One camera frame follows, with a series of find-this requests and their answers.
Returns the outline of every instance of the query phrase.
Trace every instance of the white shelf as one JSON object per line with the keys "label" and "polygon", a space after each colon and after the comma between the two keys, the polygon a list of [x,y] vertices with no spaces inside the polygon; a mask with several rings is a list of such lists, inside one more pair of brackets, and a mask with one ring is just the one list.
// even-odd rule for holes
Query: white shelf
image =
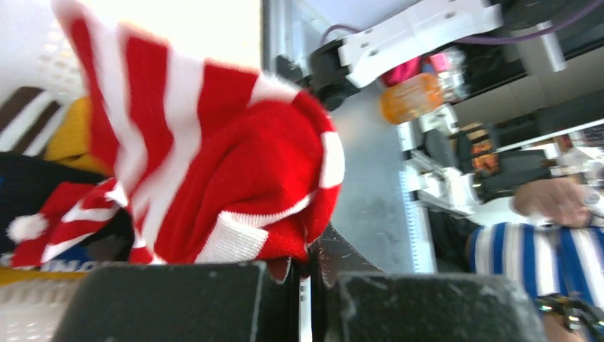
{"label": "white shelf", "polygon": [[503,152],[503,151],[513,150],[515,148],[523,147],[523,146],[526,146],[526,145],[531,145],[531,144],[534,144],[534,143],[539,143],[539,142],[547,140],[547,139],[552,139],[552,138],[555,138],[555,137],[559,137],[560,135],[565,135],[565,134],[573,133],[573,132],[576,132],[576,131],[579,131],[579,130],[585,130],[586,128],[591,128],[591,127],[595,127],[595,126],[599,126],[599,125],[604,125],[604,119],[594,120],[594,121],[592,121],[590,123],[585,123],[583,125],[575,126],[575,127],[572,127],[572,128],[567,128],[565,130],[559,130],[558,132],[554,132],[554,133],[542,135],[541,137],[537,137],[537,138],[533,138],[533,139],[528,139],[528,140],[525,140],[525,141],[517,142],[517,143],[512,144],[512,145],[503,146],[503,147],[500,147],[499,149],[497,149],[497,152]]}

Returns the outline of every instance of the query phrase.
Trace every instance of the human arm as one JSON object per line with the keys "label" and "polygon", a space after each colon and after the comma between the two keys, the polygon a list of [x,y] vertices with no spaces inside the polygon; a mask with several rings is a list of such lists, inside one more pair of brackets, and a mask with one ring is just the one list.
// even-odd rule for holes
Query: human arm
{"label": "human arm", "polygon": [[570,332],[563,327],[561,316],[544,316],[543,327],[550,342],[587,342],[581,332]]}
{"label": "human arm", "polygon": [[521,186],[512,206],[522,216],[541,214],[567,227],[584,227],[590,218],[583,205],[583,189],[567,178],[537,180]]}

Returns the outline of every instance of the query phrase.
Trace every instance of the white mechanical arm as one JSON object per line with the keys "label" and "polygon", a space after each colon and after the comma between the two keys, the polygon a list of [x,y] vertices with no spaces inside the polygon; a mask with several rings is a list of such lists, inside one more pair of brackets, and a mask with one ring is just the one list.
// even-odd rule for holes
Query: white mechanical arm
{"label": "white mechanical arm", "polygon": [[363,88],[412,58],[503,25],[499,5],[485,0],[423,0],[392,18],[346,36],[338,48],[346,78]]}
{"label": "white mechanical arm", "polygon": [[[453,108],[443,105],[433,113],[420,118],[423,133],[437,129],[448,136],[457,131],[457,117]],[[410,151],[409,167],[415,170],[413,190],[417,190],[418,200],[431,207],[438,207],[460,216],[474,213],[481,204],[474,188],[474,175],[462,174],[455,167],[441,167],[434,160],[416,149]],[[604,197],[594,188],[604,182],[604,151],[596,147],[575,147],[560,156],[557,165],[564,174],[582,173],[587,185],[583,204],[600,220],[604,221]],[[535,225],[547,224],[548,217],[534,213],[529,220]]]}

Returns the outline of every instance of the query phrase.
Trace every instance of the white pom-pom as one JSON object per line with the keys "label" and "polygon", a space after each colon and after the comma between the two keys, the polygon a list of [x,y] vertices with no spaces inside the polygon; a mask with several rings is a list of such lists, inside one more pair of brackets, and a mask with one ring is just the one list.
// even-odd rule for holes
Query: white pom-pom
{"label": "white pom-pom", "polygon": [[9,228],[6,229],[6,235],[18,244],[26,240],[37,239],[42,235],[47,226],[48,221],[46,221],[42,214],[20,216],[9,224]]}

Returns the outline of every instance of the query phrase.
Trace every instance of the ruler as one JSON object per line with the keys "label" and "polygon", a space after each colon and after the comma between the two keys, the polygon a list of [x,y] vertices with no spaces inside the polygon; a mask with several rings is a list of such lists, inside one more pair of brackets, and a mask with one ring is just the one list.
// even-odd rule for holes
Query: ruler
{"label": "ruler", "polygon": [[[417,147],[412,125],[411,121],[398,125],[400,147],[403,152]],[[434,273],[436,272],[436,262],[427,210],[411,195],[412,191],[417,190],[416,183],[419,183],[417,177],[416,169],[408,165],[407,160],[404,160],[402,169],[399,171],[399,181],[405,206],[405,220],[407,222],[407,233],[409,234],[413,272],[416,274]]]}

